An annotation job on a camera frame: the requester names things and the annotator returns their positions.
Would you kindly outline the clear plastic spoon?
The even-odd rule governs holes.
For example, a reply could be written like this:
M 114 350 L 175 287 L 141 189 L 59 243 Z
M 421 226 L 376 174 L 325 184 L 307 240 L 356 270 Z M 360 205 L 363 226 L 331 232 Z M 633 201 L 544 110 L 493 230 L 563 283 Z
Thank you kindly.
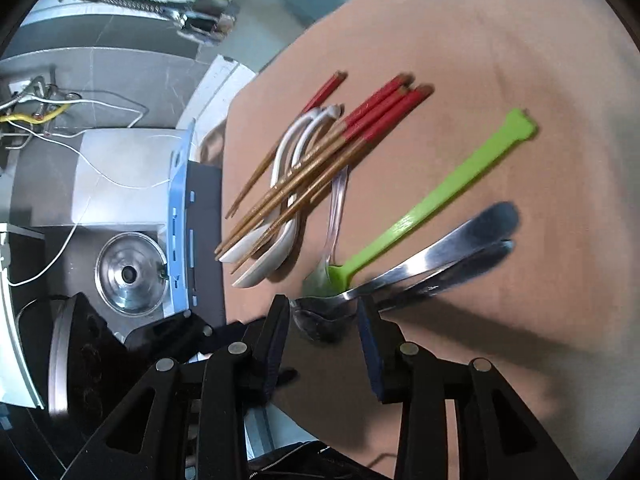
M 311 274 L 303 280 L 302 292 L 304 296 L 322 297 L 335 294 L 331 284 L 329 267 L 333 263 L 338 234 L 340 234 L 348 177 L 349 168 L 344 167 L 332 180 L 326 241 L 318 264 Z

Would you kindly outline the stainless steel spoon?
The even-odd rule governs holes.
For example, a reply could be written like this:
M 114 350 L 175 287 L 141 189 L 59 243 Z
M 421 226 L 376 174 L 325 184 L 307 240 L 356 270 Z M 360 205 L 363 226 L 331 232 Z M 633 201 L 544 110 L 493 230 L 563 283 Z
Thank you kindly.
M 307 296 L 292 300 L 291 310 L 292 307 L 302 307 L 325 318 L 337 318 L 346 313 L 348 304 L 356 306 L 356 300 L 361 297 L 372 296 L 383 290 L 390 296 L 394 290 L 410 287 L 499 240 L 510 240 L 519 224 L 520 214 L 514 203 L 495 203 L 437 242 L 367 283 L 333 296 Z
M 375 300 L 378 312 L 388 312 L 413 306 L 449 289 L 473 281 L 495 269 L 513 252 L 513 240 L 499 240 L 459 262 L 438 270 L 431 276 L 405 289 L 394 290 L 390 296 Z M 346 313 L 337 318 L 325 318 L 319 313 L 302 307 L 292 307 L 293 318 L 298 329 L 306 337 L 320 344 L 335 344 L 340 341 L 350 322 L 356 318 L 356 306 L 348 304 Z

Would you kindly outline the white ceramic spoon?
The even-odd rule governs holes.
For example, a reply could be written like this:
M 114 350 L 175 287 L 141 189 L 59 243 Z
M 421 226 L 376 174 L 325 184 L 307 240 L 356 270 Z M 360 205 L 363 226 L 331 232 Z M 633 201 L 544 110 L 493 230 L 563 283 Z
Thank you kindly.
M 310 112 L 304 113 L 299 118 L 296 118 L 293 125 L 286 130 L 283 139 L 280 141 L 276 154 L 274 155 L 274 162 L 271 170 L 270 185 L 275 185 L 280 177 L 285 175 L 285 169 L 288 168 L 288 149 L 290 144 L 297 139 L 299 133 L 302 133 L 305 129 L 308 129 L 308 125 L 311 124 L 314 127 L 318 127 L 322 120 L 326 118 L 337 119 L 341 117 L 343 113 L 343 107 L 341 104 L 329 105 L 326 108 L 316 107 Z M 244 254 L 244 252 L 253 245 L 254 241 L 258 239 L 268 229 L 270 222 L 276 218 L 274 212 L 268 214 L 266 220 L 262 220 L 258 223 L 256 228 L 252 229 L 249 233 L 244 235 L 238 240 L 232 247 L 223 252 L 218 260 L 222 263 L 235 263 Z
M 341 107 L 341 105 L 330 105 L 326 108 L 318 109 L 314 119 L 298 137 L 291 157 L 291 167 L 300 162 L 302 157 L 307 153 L 308 144 L 316 132 L 328 122 L 335 122 L 341 117 L 342 113 L 343 107 Z M 280 226 L 279 231 L 273 237 L 267 250 L 232 283 L 232 286 L 235 288 L 250 288 L 258 285 L 265 278 L 268 278 L 270 274 L 273 274 L 290 254 L 296 234 L 297 216 L 294 216 L 285 222 L 283 226 Z

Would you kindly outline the steel pot lid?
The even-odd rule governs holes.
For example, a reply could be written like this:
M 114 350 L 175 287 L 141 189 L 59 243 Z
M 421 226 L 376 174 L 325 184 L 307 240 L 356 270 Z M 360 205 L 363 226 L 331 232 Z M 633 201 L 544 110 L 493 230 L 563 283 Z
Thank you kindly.
M 114 311 L 130 318 L 147 315 L 165 300 L 167 260 L 152 237 L 122 232 L 99 252 L 94 281 L 100 297 Z

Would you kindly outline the chrome kitchen faucet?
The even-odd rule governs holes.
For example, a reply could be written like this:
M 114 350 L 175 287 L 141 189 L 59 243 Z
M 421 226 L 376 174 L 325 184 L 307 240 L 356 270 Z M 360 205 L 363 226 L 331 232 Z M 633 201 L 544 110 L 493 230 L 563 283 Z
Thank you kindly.
M 58 0 L 108 4 L 118 8 L 145 12 L 171 22 L 183 38 L 199 44 L 220 44 L 236 22 L 236 12 L 227 0 Z

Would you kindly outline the green plastic spoon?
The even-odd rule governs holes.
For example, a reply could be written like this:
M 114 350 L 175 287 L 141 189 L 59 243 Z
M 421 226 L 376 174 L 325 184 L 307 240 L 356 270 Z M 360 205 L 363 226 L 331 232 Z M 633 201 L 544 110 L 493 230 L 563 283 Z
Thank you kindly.
M 499 158 L 514 145 L 531 138 L 538 125 L 524 110 L 514 108 L 506 114 L 506 119 L 493 133 L 445 179 L 428 193 L 420 203 L 411 208 L 390 228 L 378 236 L 368 246 L 350 257 L 341 266 L 330 266 L 329 274 L 334 292 L 344 292 L 352 277 L 373 260 L 384 254 L 425 220 L 433 217 L 439 209 L 468 188 L 481 174 L 484 174 Z

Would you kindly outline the white cutting board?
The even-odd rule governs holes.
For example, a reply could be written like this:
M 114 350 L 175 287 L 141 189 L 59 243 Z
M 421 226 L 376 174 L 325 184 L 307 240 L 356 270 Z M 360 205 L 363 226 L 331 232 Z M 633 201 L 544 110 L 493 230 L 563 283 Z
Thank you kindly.
M 184 130 L 103 128 L 82 136 L 70 218 L 81 226 L 166 220 L 168 179 Z

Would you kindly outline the red-tipped wooden chopstick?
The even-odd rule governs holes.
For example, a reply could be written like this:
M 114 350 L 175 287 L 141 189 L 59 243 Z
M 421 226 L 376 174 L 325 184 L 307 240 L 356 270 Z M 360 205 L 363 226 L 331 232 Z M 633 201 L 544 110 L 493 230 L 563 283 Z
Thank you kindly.
M 312 174 L 322 162 L 339 151 L 355 136 L 359 136 L 373 119 L 378 119 L 386 113 L 397 101 L 408 92 L 408 85 L 414 81 L 412 73 L 400 73 L 383 87 L 376 90 L 372 96 L 364 100 L 356 110 L 353 110 L 345 119 L 332 127 L 299 162 L 294 162 L 283 177 L 277 180 L 258 202 L 247 211 L 242 219 L 232 229 L 231 233 L 218 245 L 215 254 L 220 256 L 229 247 L 233 246 L 241 237 L 250 232 L 273 208 L 284 201 L 283 196 L 292 188 L 296 188 L 308 174 Z

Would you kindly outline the blue plastic basket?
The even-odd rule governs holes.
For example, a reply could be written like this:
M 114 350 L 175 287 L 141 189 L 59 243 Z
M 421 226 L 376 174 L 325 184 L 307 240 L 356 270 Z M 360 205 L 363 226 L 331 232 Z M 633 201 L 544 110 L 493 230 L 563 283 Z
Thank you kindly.
M 166 270 L 168 299 L 163 315 L 169 318 L 189 309 L 188 267 L 186 266 L 186 173 L 195 122 L 179 131 L 178 148 L 172 151 L 169 166 L 166 222 Z

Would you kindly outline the tan felt mat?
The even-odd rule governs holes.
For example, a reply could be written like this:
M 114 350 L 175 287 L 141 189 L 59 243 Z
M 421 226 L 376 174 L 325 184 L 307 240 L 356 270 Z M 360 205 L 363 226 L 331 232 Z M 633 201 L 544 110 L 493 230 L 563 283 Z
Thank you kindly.
M 518 210 L 495 270 L 390 318 L 439 358 L 493 362 L 579 478 L 639 428 L 639 51 L 605 0 L 352 0 L 232 100 L 222 232 L 242 187 L 338 70 L 352 110 L 409 73 L 432 94 L 352 170 L 336 260 L 394 236 L 374 278 L 499 202 Z

